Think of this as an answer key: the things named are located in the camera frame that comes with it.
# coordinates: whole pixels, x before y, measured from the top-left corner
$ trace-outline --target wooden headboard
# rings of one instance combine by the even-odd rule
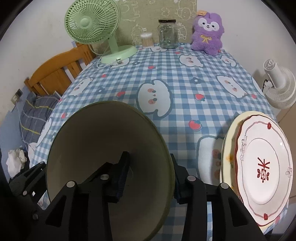
[[[58,54],[42,64],[24,83],[30,91],[41,96],[53,94],[54,91],[62,95],[71,84],[63,67],[67,67],[73,78],[76,78],[82,71],[78,60],[83,59],[88,65],[94,57],[88,45],[77,43],[77,48]]]

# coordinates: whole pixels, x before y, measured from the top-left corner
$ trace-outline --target green fan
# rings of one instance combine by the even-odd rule
[[[69,36],[82,44],[93,44],[108,39],[110,53],[102,56],[101,63],[111,64],[137,52],[132,45],[117,45],[114,33],[120,20],[120,10],[113,0],[77,0],[65,15]]]

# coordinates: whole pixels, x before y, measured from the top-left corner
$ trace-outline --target gingham pattern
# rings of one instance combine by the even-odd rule
[[[193,55],[203,63],[203,67],[188,67],[180,63],[180,55]],[[197,175],[196,147],[200,137],[213,135],[224,137],[234,119],[234,115],[249,110],[256,110],[268,114],[275,119],[269,103],[255,88],[251,75],[240,65],[231,67],[221,60],[225,55],[234,59],[229,53],[222,50],[217,56],[210,56],[204,52],[190,49],[189,44],[180,44],[178,49],[165,52],[153,52],[151,49],[142,50],[130,57],[127,65],[111,69],[98,69],[97,59],[93,65],[83,71],[67,89],[52,112],[52,125],[45,138],[36,148],[31,165],[41,161],[46,162],[52,139],[76,111],[97,101],[117,100],[137,108],[136,96],[139,86],[151,80],[162,80],[167,83],[173,95],[173,106],[169,115],[162,119],[155,115],[147,115],[162,134],[170,153],[173,153],[179,165],[185,166],[190,175]],[[216,76],[224,75],[233,79],[248,93],[247,96],[237,99],[218,82]],[[75,86],[85,78],[93,81],[78,96],[69,96]],[[193,84],[196,77],[202,80],[201,84]],[[118,92],[125,94],[118,98]],[[202,94],[205,101],[195,99],[195,94]],[[199,120],[202,128],[193,131],[189,121]],[[49,204],[47,193],[44,196],[43,206]],[[186,206],[172,201],[170,214],[164,226],[153,238],[153,241],[181,240],[185,222]],[[212,237],[212,213],[208,203],[208,236]]]

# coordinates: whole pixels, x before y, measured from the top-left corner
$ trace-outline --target white fan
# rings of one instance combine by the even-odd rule
[[[291,107],[296,101],[296,84],[293,73],[282,66],[278,66],[273,59],[264,63],[264,70],[272,86],[265,86],[263,93],[268,102],[277,109]]]

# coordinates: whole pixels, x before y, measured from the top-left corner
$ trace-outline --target black lid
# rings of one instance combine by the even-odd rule
[[[175,19],[159,19],[158,22],[159,23],[175,23],[176,20]]]

